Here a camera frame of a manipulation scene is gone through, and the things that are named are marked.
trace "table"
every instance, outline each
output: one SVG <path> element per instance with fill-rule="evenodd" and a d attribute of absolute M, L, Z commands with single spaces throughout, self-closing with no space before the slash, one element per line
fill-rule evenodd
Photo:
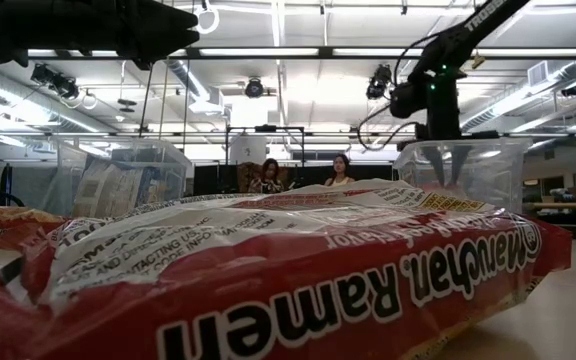
<path fill-rule="evenodd" d="M 0 267 L 14 258 L 0 250 Z M 437 359 L 576 359 L 576 241 L 572 269 L 549 275 L 525 304 L 465 332 Z"/>

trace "ceiling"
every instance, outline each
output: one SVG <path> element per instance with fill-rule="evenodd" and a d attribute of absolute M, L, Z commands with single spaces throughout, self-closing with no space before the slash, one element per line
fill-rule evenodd
<path fill-rule="evenodd" d="M 201 1 L 165 1 L 168 5 L 192 11 L 200 8 Z M 279 25 L 273 22 L 273 11 L 278 5 L 281 12 Z M 325 14 L 320 13 L 320 0 L 237 0 L 209 2 L 208 6 L 219 13 L 219 23 L 215 30 L 201 36 L 193 47 L 309 47 L 309 46 L 408 46 L 413 41 L 429 33 L 440 31 L 464 20 L 472 11 L 472 1 L 468 0 L 408 0 L 408 14 L 401 15 L 401 2 L 392 0 L 324 0 Z M 214 17 L 202 14 L 200 24 L 210 27 Z M 576 47 L 576 1 L 533 0 L 524 10 L 506 22 L 481 44 L 507 47 Z M 229 59 L 229 60 L 190 60 L 187 67 L 198 82 L 206 89 L 220 89 L 224 104 L 231 105 L 244 101 L 243 86 L 251 77 L 259 77 L 263 85 L 270 89 L 268 122 L 304 126 L 311 131 L 348 131 L 356 126 L 384 101 L 366 99 L 368 79 L 379 64 L 394 65 L 394 60 L 281 60 L 279 66 L 272 59 Z M 527 70 L 539 63 L 531 60 L 487 60 L 477 70 L 464 66 L 469 77 L 459 81 L 460 108 L 462 118 L 476 115 L 486 106 L 512 95 L 527 81 Z M 94 108 L 93 98 L 84 100 L 83 105 L 74 111 L 92 119 L 88 125 L 99 126 L 103 131 L 135 131 L 142 120 L 150 131 L 188 132 L 223 131 L 227 115 L 199 114 L 188 110 L 185 87 L 179 79 L 167 70 L 163 62 L 157 63 L 152 74 L 139 70 L 132 62 L 125 63 L 125 77 L 122 88 L 121 60 L 44 60 L 35 61 L 28 68 L 16 63 L 0 65 L 0 75 L 14 80 L 52 99 L 58 104 L 58 97 L 45 88 L 36 89 L 30 80 L 33 66 L 44 63 L 49 68 L 76 78 L 77 85 L 87 90 L 97 99 Z M 552 62 L 552 66 L 564 66 L 570 61 Z M 406 75 L 414 66 L 414 61 L 402 62 L 400 75 Z M 281 98 L 286 112 L 281 119 L 277 94 L 280 88 L 279 71 L 283 72 Z M 152 75 L 150 91 L 146 92 L 149 75 Z M 564 84 L 557 84 L 525 104 L 506 108 L 490 124 L 501 131 L 539 119 L 548 114 L 576 105 L 576 98 L 564 98 L 558 90 Z M 69 105 L 81 102 L 81 98 Z M 137 102 L 135 112 L 119 112 L 119 98 Z M 147 99 L 146 111 L 143 112 Z M 117 116 L 126 119 L 118 121 Z M 413 120 L 425 121 L 425 114 L 418 112 Z M 381 115 L 369 125 L 369 130 L 390 131 L 400 120 L 390 115 Z M 554 119 L 535 126 L 534 131 L 558 131 L 576 122 L 575 116 Z M 188 137 L 189 143 L 207 143 L 205 137 Z"/>

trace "white table surface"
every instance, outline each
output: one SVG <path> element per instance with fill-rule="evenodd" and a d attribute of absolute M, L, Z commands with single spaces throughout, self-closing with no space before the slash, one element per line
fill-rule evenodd
<path fill-rule="evenodd" d="M 16 254 L 0 251 L 0 267 Z M 440 360 L 576 360 L 576 241 L 573 267 L 550 274 L 525 304 L 452 341 Z"/>

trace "woman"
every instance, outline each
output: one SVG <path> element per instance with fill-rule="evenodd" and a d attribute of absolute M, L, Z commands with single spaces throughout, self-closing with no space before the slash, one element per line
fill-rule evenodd
<path fill-rule="evenodd" d="M 284 191 L 284 185 L 277 179 L 279 164 L 275 159 L 268 159 L 261 167 L 261 177 L 250 183 L 248 192 L 261 194 L 277 194 Z"/>
<path fill-rule="evenodd" d="M 350 167 L 350 160 L 344 154 L 339 154 L 335 157 L 333 162 L 333 169 L 335 170 L 333 177 L 326 180 L 326 186 L 342 186 L 355 182 L 355 179 L 348 177 L 346 171 Z"/>

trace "long dark hair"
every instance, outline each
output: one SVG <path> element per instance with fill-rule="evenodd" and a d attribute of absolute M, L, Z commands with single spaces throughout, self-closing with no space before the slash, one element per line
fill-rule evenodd
<path fill-rule="evenodd" d="M 264 181 L 266 180 L 266 171 L 268 171 L 268 168 L 270 167 L 270 165 L 275 165 L 275 175 L 272 179 L 273 182 L 277 182 L 277 176 L 279 175 L 279 163 L 277 162 L 277 160 L 270 158 L 267 159 L 266 161 L 264 161 L 264 164 L 261 167 L 261 180 Z"/>
<path fill-rule="evenodd" d="M 339 158 L 341 158 L 341 160 L 346 165 L 346 169 L 344 170 L 344 175 L 346 175 L 346 177 L 348 177 L 348 170 L 350 170 L 350 159 L 348 159 L 348 156 L 346 156 L 346 154 L 342 154 L 342 153 L 337 154 L 337 156 L 335 156 L 335 158 L 332 160 L 332 179 L 333 180 L 335 180 L 335 178 L 337 177 L 337 172 L 335 171 L 335 161 L 337 161 L 337 159 L 339 159 Z"/>

